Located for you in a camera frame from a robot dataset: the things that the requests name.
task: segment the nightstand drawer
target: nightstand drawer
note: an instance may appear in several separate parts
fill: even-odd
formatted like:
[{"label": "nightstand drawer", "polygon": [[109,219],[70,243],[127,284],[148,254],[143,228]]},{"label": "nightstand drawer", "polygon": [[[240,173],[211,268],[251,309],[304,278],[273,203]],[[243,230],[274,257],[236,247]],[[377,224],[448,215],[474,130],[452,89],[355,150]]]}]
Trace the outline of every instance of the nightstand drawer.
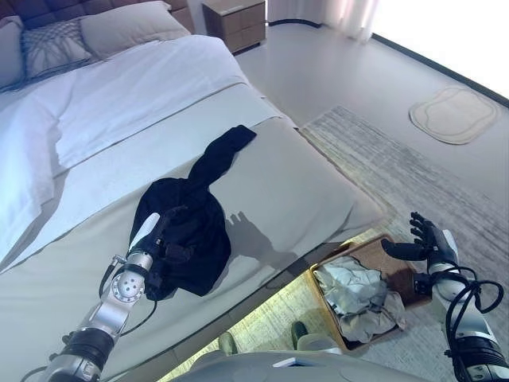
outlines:
[{"label": "nightstand drawer", "polygon": [[228,34],[224,38],[224,43],[231,52],[235,52],[257,44],[262,40],[265,40],[265,23],[253,25],[239,32]]},{"label": "nightstand drawer", "polygon": [[265,22],[265,3],[239,11],[242,29]]},{"label": "nightstand drawer", "polygon": [[224,34],[232,34],[265,21],[265,3],[223,16]]}]

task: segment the black cable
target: black cable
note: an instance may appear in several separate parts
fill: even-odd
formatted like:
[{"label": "black cable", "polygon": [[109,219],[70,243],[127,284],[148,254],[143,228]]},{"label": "black cable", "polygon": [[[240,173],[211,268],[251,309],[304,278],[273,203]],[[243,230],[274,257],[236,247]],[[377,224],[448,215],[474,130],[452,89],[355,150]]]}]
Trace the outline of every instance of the black cable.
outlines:
[{"label": "black cable", "polygon": [[[467,278],[465,278],[461,273],[451,273],[452,271],[469,271],[473,274],[473,281],[469,281]],[[472,268],[468,267],[450,267],[444,271],[437,272],[433,275],[432,281],[433,284],[436,283],[438,280],[441,279],[450,279],[454,281],[458,281],[460,283],[463,283],[465,287],[461,290],[460,293],[451,301],[449,308],[447,309],[447,314],[445,315],[445,331],[446,331],[446,337],[447,342],[449,343],[449,350],[445,352],[445,354],[448,357],[451,357],[453,359],[453,366],[454,366],[454,374],[458,380],[462,380],[462,376],[458,375],[458,372],[461,370],[459,367],[461,358],[460,358],[460,351],[457,347],[457,340],[456,340],[456,334],[457,329],[460,325],[461,319],[464,316],[464,312],[467,310],[468,305],[472,301],[472,299],[475,299],[475,305],[479,312],[482,314],[485,314],[487,312],[490,312],[494,310],[502,301],[503,299],[503,287],[499,283],[491,280],[481,280],[479,281],[477,279],[477,274]],[[483,285],[493,285],[497,287],[498,293],[495,301],[488,307],[483,308],[481,301],[480,301],[480,292],[481,287]],[[454,324],[451,325],[451,321],[453,319],[453,313],[456,309],[458,303],[463,299],[463,297],[467,295],[465,298],[463,305],[460,309],[460,312],[454,321]]]},{"label": "black cable", "polygon": [[129,333],[134,332],[137,328],[139,328],[139,327],[140,327],[141,325],[143,325],[145,322],[149,321],[149,318],[151,318],[151,317],[152,317],[152,315],[154,314],[154,312],[156,311],[156,309],[157,309],[157,301],[154,301],[154,302],[153,302],[153,308],[152,308],[152,311],[149,313],[149,315],[148,315],[148,316],[146,316],[146,318],[145,318],[143,321],[141,321],[139,324],[137,324],[134,328],[129,329],[129,330],[127,330],[126,332],[124,332],[124,333],[120,334],[120,337],[123,337],[123,336],[125,336],[126,334],[129,334]]},{"label": "black cable", "polygon": [[43,372],[46,370],[46,366],[41,366],[40,368],[35,368],[34,370],[27,372],[23,378],[21,378],[20,382],[26,382],[32,375],[37,374],[38,372]]},{"label": "black cable", "polygon": [[106,284],[106,281],[111,275],[111,272],[115,269],[115,265],[110,264],[108,268],[106,268],[106,271],[104,272],[103,279],[101,280],[101,283],[99,284],[99,298],[103,296],[104,292],[104,284]]}]

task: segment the gray floor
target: gray floor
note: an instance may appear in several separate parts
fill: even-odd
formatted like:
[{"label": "gray floor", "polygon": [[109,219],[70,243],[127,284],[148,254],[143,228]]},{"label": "gray floor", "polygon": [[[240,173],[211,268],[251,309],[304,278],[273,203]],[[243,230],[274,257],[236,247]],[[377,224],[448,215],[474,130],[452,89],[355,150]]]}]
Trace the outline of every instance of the gray floor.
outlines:
[{"label": "gray floor", "polygon": [[467,145],[439,142],[412,125],[408,110],[457,82],[377,41],[361,45],[327,27],[269,27],[264,44],[236,58],[250,82],[299,126],[340,104],[509,211],[507,109]]}]

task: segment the black cloth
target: black cloth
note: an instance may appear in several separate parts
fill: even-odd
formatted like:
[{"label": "black cloth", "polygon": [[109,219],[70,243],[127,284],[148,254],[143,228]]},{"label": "black cloth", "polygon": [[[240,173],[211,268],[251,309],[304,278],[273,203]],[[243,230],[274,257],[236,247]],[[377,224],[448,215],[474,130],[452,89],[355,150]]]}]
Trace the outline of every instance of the black cloth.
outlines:
[{"label": "black cloth", "polygon": [[[159,234],[162,244],[153,254],[153,266],[146,279],[148,299],[161,300],[178,287],[199,296],[212,289],[231,254],[231,246],[223,209],[208,187],[230,168],[235,153],[255,136],[245,126],[233,127],[208,145],[187,179],[159,179],[143,194],[130,241],[152,213],[159,213],[159,221],[164,221]],[[144,245],[150,246],[142,240],[136,247]]]}]

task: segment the tufted headboard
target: tufted headboard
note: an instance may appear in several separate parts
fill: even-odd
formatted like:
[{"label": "tufted headboard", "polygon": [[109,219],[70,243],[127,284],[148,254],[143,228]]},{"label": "tufted headboard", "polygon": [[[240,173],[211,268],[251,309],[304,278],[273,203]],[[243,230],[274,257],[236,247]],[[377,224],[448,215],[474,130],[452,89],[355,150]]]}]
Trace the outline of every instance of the tufted headboard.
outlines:
[{"label": "tufted headboard", "polygon": [[[26,28],[37,28],[55,21],[69,20],[87,14],[100,14],[113,8],[148,0],[0,0],[0,19],[17,14]],[[189,32],[194,33],[187,0],[165,0],[171,14]]]}]

